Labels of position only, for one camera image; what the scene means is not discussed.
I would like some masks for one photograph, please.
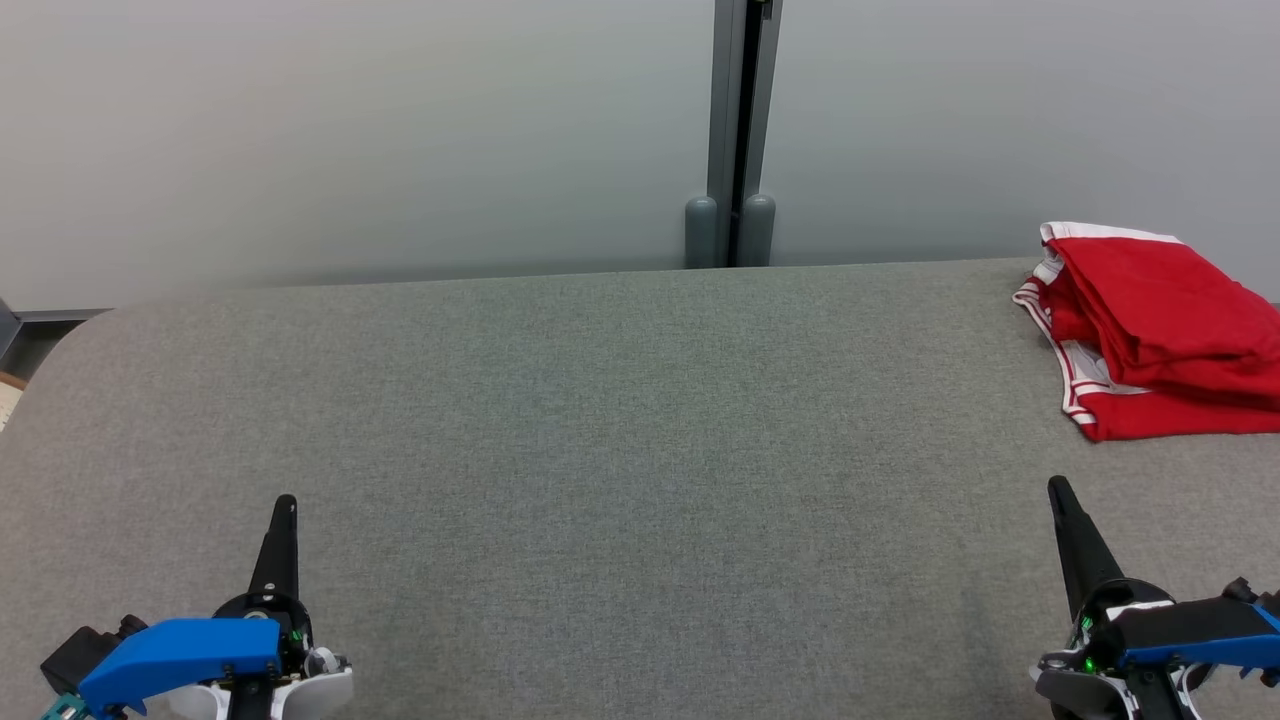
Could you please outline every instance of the white wall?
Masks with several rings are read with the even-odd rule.
[[[1280,9],[786,0],[776,264],[1033,255],[1042,220],[1179,234],[1280,301]]]
[[[6,0],[0,296],[675,268],[713,0]]]

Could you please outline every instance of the blue plastic bracket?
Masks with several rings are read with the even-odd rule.
[[[230,671],[279,671],[280,624],[270,619],[178,618],[129,635],[79,684],[84,705],[99,720],[131,707],[146,715],[143,700],[215,680]]]

